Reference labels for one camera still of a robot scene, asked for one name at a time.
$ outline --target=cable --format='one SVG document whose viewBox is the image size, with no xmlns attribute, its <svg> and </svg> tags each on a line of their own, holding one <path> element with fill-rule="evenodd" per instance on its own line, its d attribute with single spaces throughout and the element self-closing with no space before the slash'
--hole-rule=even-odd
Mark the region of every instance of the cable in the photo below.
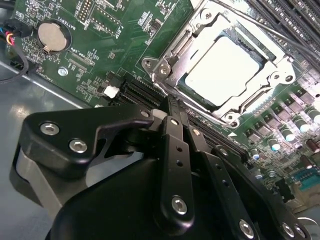
<svg viewBox="0 0 320 240">
<path fill-rule="evenodd" d="M 11 83 L 14 82 L 15 80 L 18 80 L 19 78 L 21 78 L 24 74 L 27 73 L 27 71 L 29 70 L 29 62 L 28 59 L 26 58 L 24 52 L 22 51 L 22 49 L 20 47 L 18 47 L 16 44 L 13 44 L 11 46 L 13 48 L 13 50 L 15 51 L 15 53 L 20 57 L 20 59 L 23 62 L 23 68 L 22 70 L 15 76 L 6 78 L 6 79 L 0 79 L 0 84 L 7 84 L 7 83 Z"/>
<path fill-rule="evenodd" d="M 15 2 L 0 0 L 0 9 L 8 9 L 13 11 L 15 9 Z"/>
<path fill-rule="evenodd" d="M 12 36 L 14 34 L 13 33 L 6 33 L 6 42 L 10 45 L 13 46 L 14 45 L 14 40 L 12 39 Z"/>
<path fill-rule="evenodd" d="M 261 22 L 258 22 L 257 20 L 255 20 L 254 18 L 252 18 L 251 16 L 249 16 L 248 14 L 246 14 L 246 13 L 244 13 L 244 12 L 242 12 L 242 11 L 240 11 L 240 10 L 238 10 L 238 9 L 236 9 L 236 8 L 234 8 L 234 7 L 228 5 L 228 4 L 226 4 L 226 3 L 224 3 L 224 2 L 222 2 L 222 1 L 220 1 L 220 0 L 212 0 L 212 1 L 213 1 L 214 3 L 216 3 L 216 4 L 218 4 L 218 5 L 226 8 L 226 9 L 228 9 L 228 10 L 231 11 L 232 13 L 238 15 L 239 17 L 247 20 L 248 22 L 250 22 L 250 23 L 258 26 L 259 28 L 261 28 L 261 29 L 269 32 L 270 34 L 278 37 L 279 39 L 287 42 L 288 44 L 290 44 L 291 46 L 295 47 L 296 49 L 298 49 L 298 50 L 300 50 L 300 51 L 302 51 L 302 52 L 305 52 L 306 54 L 312 56 L 313 58 L 315 58 L 316 60 L 318 60 L 318 61 L 320 62 L 320 57 L 319 57 L 315 52 L 313 52 L 312 50 L 310 50 L 309 48 L 301 45 L 300 43 L 298 43 L 298 42 L 296 42 L 296 41 L 294 41 L 294 40 L 291 40 L 290 38 L 282 35 L 281 33 L 273 30 L 272 28 L 270 28 L 270 27 L 262 24 Z"/>
</svg>

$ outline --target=silver screw head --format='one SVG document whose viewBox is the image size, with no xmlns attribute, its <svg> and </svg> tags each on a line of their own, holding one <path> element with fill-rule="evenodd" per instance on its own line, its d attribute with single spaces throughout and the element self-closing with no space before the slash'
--hole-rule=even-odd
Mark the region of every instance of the silver screw head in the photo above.
<svg viewBox="0 0 320 240">
<path fill-rule="evenodd" d="M 239 222 L 239 227 L 243 234 L 248 238 L 248 239 L 253 239 L 255 236 L 255 233 L 252 229 L 252 227 L 245 221 L 245 220 L 240 220 Z"/>
<path fill-rule="evenodd" d="M 171 119 L 171 123 L 173 123 L 174 125 L 179 125 L 179 123 L 174 119 Z"/>
<path fill-rule="evenodd" d="M 197 135 L 197 136 L 200 136 L 200 132 L 197 130 L 197 129 L 192 129 L 192 132 Z"/>
<path fill-rule="evenodd" d="M 160 73 L 166 75 L 168 73 L 168 70 L 166 68 L 161 68 Z"/>
<path fill-rule="evenodd" d="M 298 225 L 294 225 L 294 228 L 297 231 L 297 233 L 301 235 L 301 237 L 303 238 L 307 237 L 305 232 Z"/>
<path fill-rule="evenodd" d="M 284 232 L 286 234 L 288 234 L 291 238 L 294 238 L 295 237 L 295 233 L 294 231 L 291 229 L 291 227 L 288 226 L 288 224 L 286 224 L 285 222 L 282 223 L 282 228 L 284 230 Z"/>
<path fill-rule="evenodd" d="M 220 148 L 219 150 L 223 155 L 228 156 L 228 152 L 224 148 Z"/>
<path fill-rule="evenodd" d="M 188 211 L 187 204 L 178 196 L 172 198 L 171 205 L 173 210 L 180 215 L 185 215 Z"/>
<path fill-rule="evenodd" d="M 141 111 L 141 115 L 148 118 L 150 117 L 149 113 L 145 112 L 145 111 Z"/>
<path fill-rule="evenodd" d="M 60 132 L 60 129 L 54 123 L 46 122 L 40 126 L 40 130 L 43 134 L 54 136 Z"/>
<path fill-rule="evenodd" d="M 88 146 L 84 141 L 80 139 L 74 139 L 69 143 L 69 148 L 77 154 L 83 154 L 85 151 L 87 151 Z"/>
<path fill-rule="evenodd" d="M 61 76 L 61 77 L 65 77 L 67 76 L 69 73 L 68 69 L 66 69 L 64 66 L 61 66 L 58 68 L 58 74 Z"/>
</svg>

